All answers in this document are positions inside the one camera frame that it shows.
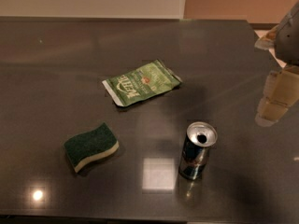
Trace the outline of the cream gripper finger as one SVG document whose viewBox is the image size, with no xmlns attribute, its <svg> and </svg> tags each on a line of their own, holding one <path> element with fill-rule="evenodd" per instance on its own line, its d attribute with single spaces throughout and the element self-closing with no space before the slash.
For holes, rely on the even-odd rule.
<svg viewBox="0 0 299 224">
<path fill-rule="evenodd" d="M 255 121 L 270 127 L 277 123 L 299 100 L 299 66 L 286 65 L 267 76 Z"/>
</svg>

